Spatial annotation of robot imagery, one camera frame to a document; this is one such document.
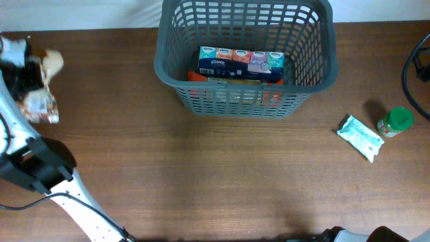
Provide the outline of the beige breadcrumb bag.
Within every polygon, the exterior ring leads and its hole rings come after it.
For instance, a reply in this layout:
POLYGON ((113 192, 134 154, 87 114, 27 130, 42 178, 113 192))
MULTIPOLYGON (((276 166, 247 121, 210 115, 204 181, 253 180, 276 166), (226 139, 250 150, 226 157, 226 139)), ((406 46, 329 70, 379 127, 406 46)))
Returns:
POLYGON ((24 96, 17 101, 22 114, 31 123, 59 123, 59 111, 49 85, 53 77, 64 67, 62 54, 46 49, 26 59, 30 82, 24 96))

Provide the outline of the orange red pasta packet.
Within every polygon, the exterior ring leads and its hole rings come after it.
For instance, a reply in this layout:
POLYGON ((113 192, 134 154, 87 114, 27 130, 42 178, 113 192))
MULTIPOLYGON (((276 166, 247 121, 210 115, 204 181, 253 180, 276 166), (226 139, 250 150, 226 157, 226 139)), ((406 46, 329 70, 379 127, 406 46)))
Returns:
POLYGON ((225 104, 227 101, 235 104, 255 104, 264 106, 269 100, 270 91, 257 91, 249 86, 262 86, 264 83, 251 79, 225 79, 219 77, 205 77, 195 71, 188 71, 187 80, 192 82, 211 82, 225 84, 224 88, 210 91, 205 89, 202 96, 205 102, 215 101, 225 104))

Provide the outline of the Kleenex tissue multipack box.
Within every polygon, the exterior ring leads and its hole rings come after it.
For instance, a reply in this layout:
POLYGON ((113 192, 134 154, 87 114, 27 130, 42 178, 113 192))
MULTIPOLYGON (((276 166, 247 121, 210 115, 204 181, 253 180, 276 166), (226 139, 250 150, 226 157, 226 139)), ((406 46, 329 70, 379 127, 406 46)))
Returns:
POLYGON ((208 77, 276 83, 284 74, 285 54, 201 46, 198 71, 208 77))

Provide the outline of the grey plastic basket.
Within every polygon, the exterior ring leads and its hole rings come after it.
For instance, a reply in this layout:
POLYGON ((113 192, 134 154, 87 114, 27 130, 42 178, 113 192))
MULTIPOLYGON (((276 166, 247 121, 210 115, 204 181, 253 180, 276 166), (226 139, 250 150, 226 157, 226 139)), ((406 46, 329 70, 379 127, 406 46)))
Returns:
POLYGON ((172 0, 162 5, 154 63, 195 114, 283 118, 337 78, 333 10, 327 0, 172 0), (189 81, 203 46, 285 54, 281 84, 189 81))

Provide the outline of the light green wipes packet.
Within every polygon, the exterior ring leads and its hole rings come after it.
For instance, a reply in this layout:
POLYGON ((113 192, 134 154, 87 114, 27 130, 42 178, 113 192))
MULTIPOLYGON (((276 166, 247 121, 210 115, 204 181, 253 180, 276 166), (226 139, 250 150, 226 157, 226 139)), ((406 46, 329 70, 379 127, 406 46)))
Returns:
POLYGON ((353 116, 348 117, 337 134, 357 149, 370 163, 374 162, 374 157, 378 155, 384 144, 380 136, 353 116))

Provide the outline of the green lid jar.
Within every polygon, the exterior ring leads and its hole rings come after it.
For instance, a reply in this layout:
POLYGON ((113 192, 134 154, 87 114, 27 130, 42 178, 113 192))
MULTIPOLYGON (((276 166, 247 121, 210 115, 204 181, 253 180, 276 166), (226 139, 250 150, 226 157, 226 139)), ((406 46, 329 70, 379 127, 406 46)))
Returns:
POLYGON ((390 110, 378 123, 377 130, 385 137, 393 137, 414 124, 412 112, 404 107, 390 110))

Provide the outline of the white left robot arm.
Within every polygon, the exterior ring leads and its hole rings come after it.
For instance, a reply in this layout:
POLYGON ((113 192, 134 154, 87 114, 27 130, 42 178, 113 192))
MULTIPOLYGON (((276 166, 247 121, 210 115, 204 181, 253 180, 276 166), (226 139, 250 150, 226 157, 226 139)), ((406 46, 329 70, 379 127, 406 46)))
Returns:
POLYGON ((134 241, 87 190, 65 144, 32 126, 58 123, 49 84, 63 66, 57 50, 1 37, 1 179, 56 202, 91 241, 134 241))

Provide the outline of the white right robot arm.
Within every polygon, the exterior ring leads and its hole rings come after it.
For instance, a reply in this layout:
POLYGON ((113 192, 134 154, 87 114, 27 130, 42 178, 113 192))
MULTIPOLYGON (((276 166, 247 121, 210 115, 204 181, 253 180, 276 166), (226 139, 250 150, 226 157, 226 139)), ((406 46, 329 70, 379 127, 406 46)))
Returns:
POLYGON ((418 237, 408 240, 385 226, 378 227, 369 235, 353 233, 343 227, 333 227, 314 236, 312 240, 318 242, 429 242, 429 229, 418 237))

